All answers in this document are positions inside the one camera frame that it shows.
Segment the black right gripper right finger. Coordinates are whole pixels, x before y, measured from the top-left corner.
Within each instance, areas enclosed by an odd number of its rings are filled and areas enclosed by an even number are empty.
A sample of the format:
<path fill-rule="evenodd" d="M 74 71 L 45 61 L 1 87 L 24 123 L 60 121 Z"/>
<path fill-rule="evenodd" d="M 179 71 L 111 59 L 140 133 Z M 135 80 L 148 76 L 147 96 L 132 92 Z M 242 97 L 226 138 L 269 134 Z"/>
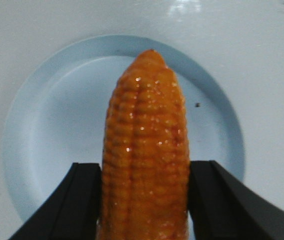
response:
<path fill-rule="evenodd" d="M 284 240 L 284 211 L 214 160 L 191 162 L 188 209 L 197 240 Z"/>

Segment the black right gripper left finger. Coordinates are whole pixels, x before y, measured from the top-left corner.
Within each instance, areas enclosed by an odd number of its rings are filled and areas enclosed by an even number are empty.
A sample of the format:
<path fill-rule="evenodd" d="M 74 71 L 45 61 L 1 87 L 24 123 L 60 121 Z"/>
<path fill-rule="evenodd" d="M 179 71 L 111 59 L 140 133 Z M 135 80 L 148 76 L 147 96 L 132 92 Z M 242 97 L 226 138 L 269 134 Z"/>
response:
<path fill-rule="evenodd" d="M 100 193 L 99 164 L 73 163 L 55 191 L 11 239 L 95 239 Z"/>

